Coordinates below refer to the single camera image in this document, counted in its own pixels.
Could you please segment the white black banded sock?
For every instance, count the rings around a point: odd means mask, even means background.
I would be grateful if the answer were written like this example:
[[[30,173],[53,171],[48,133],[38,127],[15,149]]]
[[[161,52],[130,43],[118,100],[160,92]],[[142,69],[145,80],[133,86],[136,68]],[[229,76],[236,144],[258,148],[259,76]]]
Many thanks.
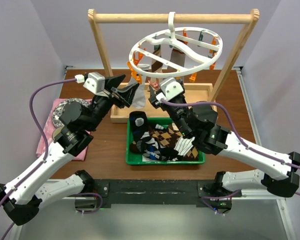
[[[150,69],[150,65],[145,63],[139,63],[137,66],[146,72]],[[131,106],[136,109],[142,109],[146,105],[145,83],[147,77],[145,75],[141,75],[141,78],[142,78],[142,84],[138,86],[131,104]],[[127,86],[130,86],[136,82],[137,81],[131,76]]]

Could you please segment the beige tan sock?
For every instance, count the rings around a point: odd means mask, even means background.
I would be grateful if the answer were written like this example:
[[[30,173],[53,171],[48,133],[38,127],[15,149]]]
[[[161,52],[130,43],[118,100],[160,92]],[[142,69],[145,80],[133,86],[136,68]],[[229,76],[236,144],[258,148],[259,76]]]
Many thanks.
[[[157,57],[161,57],[162,53],[161,53],[161,45],[155,45],[153,47],[153,55],[157,56]],[[156,59],[152,59],[151,60],[151,72],[152,73],[162,73],[162,68],[163,68],[163,63],[156,60]]]

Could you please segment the grey sock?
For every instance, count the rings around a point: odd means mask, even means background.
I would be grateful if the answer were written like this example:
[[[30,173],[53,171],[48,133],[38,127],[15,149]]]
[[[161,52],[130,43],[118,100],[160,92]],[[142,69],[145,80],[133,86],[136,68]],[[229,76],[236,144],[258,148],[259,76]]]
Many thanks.
[[[185,66],[186,54],[179,50],[178,48],[173,47],[170,54],[170,62],[179,65],[181,67]]]

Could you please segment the black blue sports sock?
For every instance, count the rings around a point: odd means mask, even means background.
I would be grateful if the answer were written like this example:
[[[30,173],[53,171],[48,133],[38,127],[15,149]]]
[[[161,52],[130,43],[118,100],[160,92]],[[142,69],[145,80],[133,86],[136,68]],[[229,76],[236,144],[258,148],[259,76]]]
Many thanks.
[[[129,114],[129,124],[135,144],[130,146],[134,153],[140,153],[143,157],[152,161],[167,162],[172,160],[172,155],[166,148],[162,148],[157,139],[152,137],[151,130],[164,130],[160,124],[149,124],[146,113],[133,111]]]

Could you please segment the green plastic bin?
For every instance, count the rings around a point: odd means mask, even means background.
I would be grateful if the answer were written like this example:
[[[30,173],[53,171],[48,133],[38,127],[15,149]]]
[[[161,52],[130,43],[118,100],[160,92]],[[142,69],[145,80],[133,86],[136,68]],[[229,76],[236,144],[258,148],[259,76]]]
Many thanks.
[[[198,151],[197,160],[195,161],[156,161],[144,158],[140,153],[130,151],[130,144],[133,142],[133,134],[130,122],[127,123],[126,136],[126,154],[125,162],[132,166],[150,166],[150,165],[200,165],[206,162],[206,156],[203,152]]]

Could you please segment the white round clip hanger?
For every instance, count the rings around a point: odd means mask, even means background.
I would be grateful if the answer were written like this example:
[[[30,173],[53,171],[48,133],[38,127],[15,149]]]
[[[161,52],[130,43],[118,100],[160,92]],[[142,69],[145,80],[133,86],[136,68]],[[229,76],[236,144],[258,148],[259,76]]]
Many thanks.
[[[175,27],[175,12],[167,17],[168,28],[151,33],[130,50],[127,66],[139,83],[149,78],[157,88],[168,77],[176,79],[212,69],[223,51],[223,40],[214,31],[202,27]]]

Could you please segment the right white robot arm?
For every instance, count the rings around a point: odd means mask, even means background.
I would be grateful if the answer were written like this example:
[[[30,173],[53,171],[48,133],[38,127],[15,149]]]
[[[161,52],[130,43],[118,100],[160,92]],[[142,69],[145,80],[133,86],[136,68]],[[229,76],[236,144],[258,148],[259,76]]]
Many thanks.
[[[300,154],[280,153],[241,138],[235,128],[217,124],[214,103],[186,103],[185,89],[171,83],[166,91],[149,88],[149,102],[167,112],[183,137],[204,154],[224,156],[243,162],[254,169],[241,172],[220,171],[205,190],[214,197],[223,197],[243,189],[264,189],[290,198],[297,193],[300,177]]]

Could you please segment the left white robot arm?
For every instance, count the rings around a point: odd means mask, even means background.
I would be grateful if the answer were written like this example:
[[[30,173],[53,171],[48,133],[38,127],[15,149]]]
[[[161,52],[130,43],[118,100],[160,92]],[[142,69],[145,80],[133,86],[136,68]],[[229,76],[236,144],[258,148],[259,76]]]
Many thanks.
[[[89,196],[94,190],[92,177],[79,170],[50,189],[43,187],[58,169],[79,155],[93,140],[94,132],[112,106],[130,107],[139,83],[120,88],[125,75],[104,77],[97,72],[63,80],[62,83],[76,82],[94,94],[85,106],[77,101],[63,107],[60,121],[63,127],[49,143],[46,135],[44,153],[15,179],[0,183],[0,208],[17,226],[31,221],[45,206],[71,195]]]

